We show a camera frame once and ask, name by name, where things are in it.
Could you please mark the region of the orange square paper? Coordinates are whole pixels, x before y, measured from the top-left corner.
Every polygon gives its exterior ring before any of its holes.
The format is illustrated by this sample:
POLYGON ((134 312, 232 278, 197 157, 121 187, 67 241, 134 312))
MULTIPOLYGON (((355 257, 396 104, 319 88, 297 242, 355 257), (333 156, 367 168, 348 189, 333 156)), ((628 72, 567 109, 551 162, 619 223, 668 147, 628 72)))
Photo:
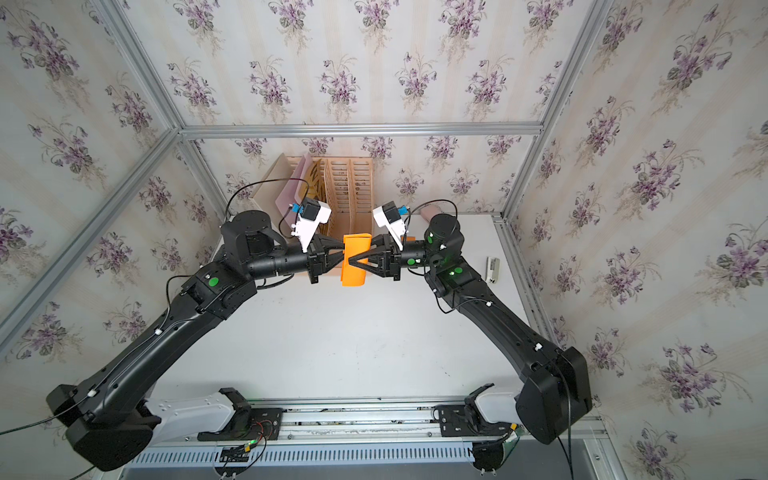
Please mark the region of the orange square paper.
POLYGON ((362 262, 368 262, 358 255, 366 253, 371 246, 372 235, 370 233, 347 234, 343 237, 344 260, 340 275, 343 287, 360 287, 366 280, 367 271, 358 266, 362 262))

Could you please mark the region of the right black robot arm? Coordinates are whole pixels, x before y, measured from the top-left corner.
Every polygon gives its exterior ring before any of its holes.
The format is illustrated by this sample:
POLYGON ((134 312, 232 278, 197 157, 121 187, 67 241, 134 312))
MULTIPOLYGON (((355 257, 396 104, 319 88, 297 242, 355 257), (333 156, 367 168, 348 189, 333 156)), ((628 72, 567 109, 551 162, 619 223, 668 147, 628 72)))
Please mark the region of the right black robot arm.
POLYGON ((588 365, 574 347, 563 349, 534 331, 492 292, 464 258, 464 236, 455 216, 434 216, 422 240, 397 243, 378 235, 350 266, 398 280, 421 266, 434 296, 472 321, 512 365, 523 382, 515 397, 522 425, 548 445, 593 408, 588 365))

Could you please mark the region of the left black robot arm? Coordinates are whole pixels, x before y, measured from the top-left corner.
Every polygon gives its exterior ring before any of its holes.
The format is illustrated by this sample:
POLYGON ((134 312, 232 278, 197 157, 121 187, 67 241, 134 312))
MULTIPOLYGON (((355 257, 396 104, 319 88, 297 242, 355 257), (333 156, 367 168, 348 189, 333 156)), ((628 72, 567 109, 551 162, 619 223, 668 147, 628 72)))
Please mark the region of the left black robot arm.
POLYGON ((220 228, 223 244, 191 274, 148 329, 111 362, 76 385, 47 396, 73 450, 101 471, 126 465, 158 432, 161 418, 146 394, 200 338, 255 296, 258 281, 305 272, 311 282, 344 258, 344 245, 314 233, 308 246, 290 244, 267 213, 248 210, 220 228))

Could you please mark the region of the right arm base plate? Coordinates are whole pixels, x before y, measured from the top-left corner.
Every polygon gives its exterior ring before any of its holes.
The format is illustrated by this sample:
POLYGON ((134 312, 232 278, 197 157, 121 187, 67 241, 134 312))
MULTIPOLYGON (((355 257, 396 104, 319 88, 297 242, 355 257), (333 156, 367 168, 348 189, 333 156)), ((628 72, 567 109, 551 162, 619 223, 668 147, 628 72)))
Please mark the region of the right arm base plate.
POLYGON ((440 404, 432 408, 433 420, 442 437, 501 437, 520 425, 512 422, 489 421, 475 406, 466 404, 440 404))

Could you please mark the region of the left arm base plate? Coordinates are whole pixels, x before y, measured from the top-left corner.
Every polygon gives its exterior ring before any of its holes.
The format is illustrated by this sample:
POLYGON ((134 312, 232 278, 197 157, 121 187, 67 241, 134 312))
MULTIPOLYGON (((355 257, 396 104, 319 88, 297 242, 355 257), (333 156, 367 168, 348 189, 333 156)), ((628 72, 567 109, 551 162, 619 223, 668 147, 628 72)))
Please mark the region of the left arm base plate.
POLYGON ((269 441, 278 438, 284 410, 281 408, 251 408, 236 411, 230 421, 218 432, 201 432, 200 442, 257 440, 261 436, 269 441))

